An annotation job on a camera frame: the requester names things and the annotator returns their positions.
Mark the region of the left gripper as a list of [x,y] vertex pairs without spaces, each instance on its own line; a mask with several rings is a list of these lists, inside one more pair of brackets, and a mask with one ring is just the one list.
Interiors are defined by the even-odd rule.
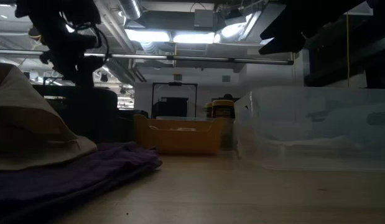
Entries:
[[88,49],[101,47],[101,31],[93,27],[93,35],[69,32],[65,27],[41,27],[41,43],[49,49],[39,59],[42,63],[52,63],[58,72],[77,72],[75,85],[93,88],[93,72],[100,68],[101,58],[86,56]]

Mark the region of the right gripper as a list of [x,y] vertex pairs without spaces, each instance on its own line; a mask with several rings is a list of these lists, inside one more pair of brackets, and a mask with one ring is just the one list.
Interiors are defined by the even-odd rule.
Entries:
[[[290,0],[285,1],[286,8],[261,33],[261,38],[277,37],[298,33],[304,36],[316,35],[321,27],[329,23],[335,16],[334,6],[330,1]],[[297,53],[303,49],[305,39],[274,38],[264,45],[260,54]]]

